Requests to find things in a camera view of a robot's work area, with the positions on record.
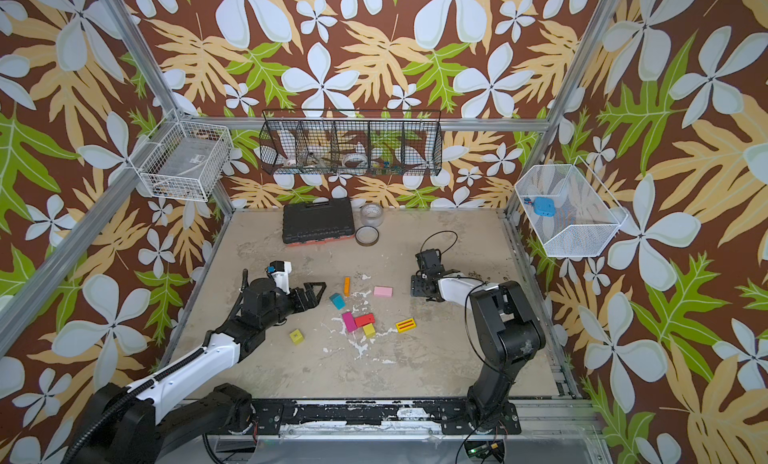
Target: blue toy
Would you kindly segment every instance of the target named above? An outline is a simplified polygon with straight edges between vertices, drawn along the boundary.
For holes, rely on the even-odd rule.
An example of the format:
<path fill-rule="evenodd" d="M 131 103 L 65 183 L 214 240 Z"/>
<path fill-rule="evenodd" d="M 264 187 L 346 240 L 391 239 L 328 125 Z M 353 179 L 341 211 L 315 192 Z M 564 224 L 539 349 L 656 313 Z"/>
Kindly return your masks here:
<path fill-rule="evenodd" d="M 336 306 L 337 309 L 341 309 L 344 305 L 346 305 L 344 298 L 341 297 L 338 293 L 335 293 L 331 296 L 331 302 Z"/>
<path fill-rule="evenodd" d="M 553 217 L 556 212 L 554 209 L 554 201 L 549 197 L 538 197 L 533 202 L 525 197 L 525 203 L 533 206 L 533 211 L 538 216 Z"/>

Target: white arm segment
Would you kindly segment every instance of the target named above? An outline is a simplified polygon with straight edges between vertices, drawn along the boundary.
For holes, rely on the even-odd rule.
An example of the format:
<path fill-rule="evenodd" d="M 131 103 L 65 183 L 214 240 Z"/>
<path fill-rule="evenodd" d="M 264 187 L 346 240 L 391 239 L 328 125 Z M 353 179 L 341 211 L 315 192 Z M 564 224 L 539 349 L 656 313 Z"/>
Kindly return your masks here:
<path fill-rule="evenodd" d="M 291 267 L 290 262 L 283 262 L 283 266 L 285 272 L 274 272 L 271 275 L 275 280 L 275 285 L 280 287 L 280 289 L 283 290 L 285 294 L 288 294 L 290 292 L 290 288 L 288 286 L 288 274 L 290 274 L 291 270 L 293 270 L 293 267 Z"/>
<path fill-rule="evenodd" d="M 469 305 L 467 296 L 475 287 L 477 287 L 475 291 L 498 287 L 496 283 L 481 284 L 481 280 L 464 277 L 461 273 L 451 274 L 451 277 L 443 277 L 437 281 L 442 298 L 458 305 Z"/>
<path fill-rule="evenodd" d="M 186 358 L 189 354 L 197 351 L 197 349 L 191 350 L 164 369 Z M 197 359 L 136 396 L 140 400 L 152 399 L 154 401 L 155 424 L 159 424 L 165 415 L 172 411 L 182 399 L 216 376 L 216 374 L 234 366 L 240 358 L 240 344 L 235 343 L 232 337 L 226 334 L 213 334 L 210 337 L 208 346 L 204 347 L 204 349 L 205 352 L 201 356 L 197 356 Z M 154 376 L 162 371 L 159 370 L 149 377 L 131 382 L 128 390 L 131 391 L 144 382 L 152 380 Z"/>

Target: floral wallpaper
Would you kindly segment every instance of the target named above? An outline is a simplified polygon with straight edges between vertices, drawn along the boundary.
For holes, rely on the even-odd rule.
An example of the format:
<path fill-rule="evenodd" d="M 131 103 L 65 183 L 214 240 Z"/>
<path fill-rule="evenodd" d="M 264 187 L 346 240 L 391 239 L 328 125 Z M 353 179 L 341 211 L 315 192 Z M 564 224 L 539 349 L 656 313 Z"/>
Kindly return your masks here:
<path fill-rule="evenodd" d="M 584 259 L 521 224 L 615 462 L 768 461 L 765 2 L 622 0 L 545 161 L 630 216 Z"/>
<path fill-rule="evenodd" d="M 132 171 L 160 112 L 98 0 L 0 0 L 0 32 L 2 312 Z M 159 362 L 220 212 L 145 196 L 133 192 L 0 358 L 0 462 L 57 464 L 88 397 Z"/>
<path fill-rule="evenodd" d="M 320 117 L 316 109 L 336 108 L 333 117 L 544 118 L 598 0 L 125 2 L 192 115 Z M 503 207 L 536 137 L 447 133 L 443 171 L 404 178 L 271 176 L 258 136 L 233 132 L 224 184 L 236 207 L 347 196 L 389 207 Z"/>

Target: green-yellow cube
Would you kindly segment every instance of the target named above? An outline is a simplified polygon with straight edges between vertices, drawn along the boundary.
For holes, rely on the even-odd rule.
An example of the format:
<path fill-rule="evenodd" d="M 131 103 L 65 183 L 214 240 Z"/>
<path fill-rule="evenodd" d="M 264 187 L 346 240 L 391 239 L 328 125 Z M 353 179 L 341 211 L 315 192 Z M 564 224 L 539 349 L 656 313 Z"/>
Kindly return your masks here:
<path fill-rule="evenodd" d="M 304 336 L 301 335 L 301 331 L 296 329 L 290 334 L 290 339 L 293 341 L 293 344 L 299 345 L 302 342 L 304 342 Z"/>
<path fill-rule="evenodd" d="M 373 329 L 373 324 L 366 324 L 362 327 L 362 332 L 366 333 L 367 338 L 376 337 L 376 329 Z"/>

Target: yellow block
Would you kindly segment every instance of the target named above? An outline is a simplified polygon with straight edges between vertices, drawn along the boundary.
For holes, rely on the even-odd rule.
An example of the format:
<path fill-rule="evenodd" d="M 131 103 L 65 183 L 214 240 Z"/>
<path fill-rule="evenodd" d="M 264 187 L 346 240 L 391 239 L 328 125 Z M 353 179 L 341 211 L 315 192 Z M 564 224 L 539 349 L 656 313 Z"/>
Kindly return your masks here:
<path fill-rule="evenodd" d="M 416 328 L 416 321 L 411 319 L 406 319 L 402 321 L 401 323 L 395 324 L 395 327 L 397 327 L 398 333 L 404 333 L 407 330 L 415 329 Z"/>
<path fill-rule="evenodd" d="M 373 329 L 373 324 L 366 324 L 362 327 L 362 332 L 366 333 L 367 338 L 376 337 L 376 329 Z"/>
<path fill-rule="evenodd" d="M 304 342 L 304 336 L 301 335 L 301 331 L 296 329 L 290 334 L 290 339 L 294 344 L 299 345 Z"/>

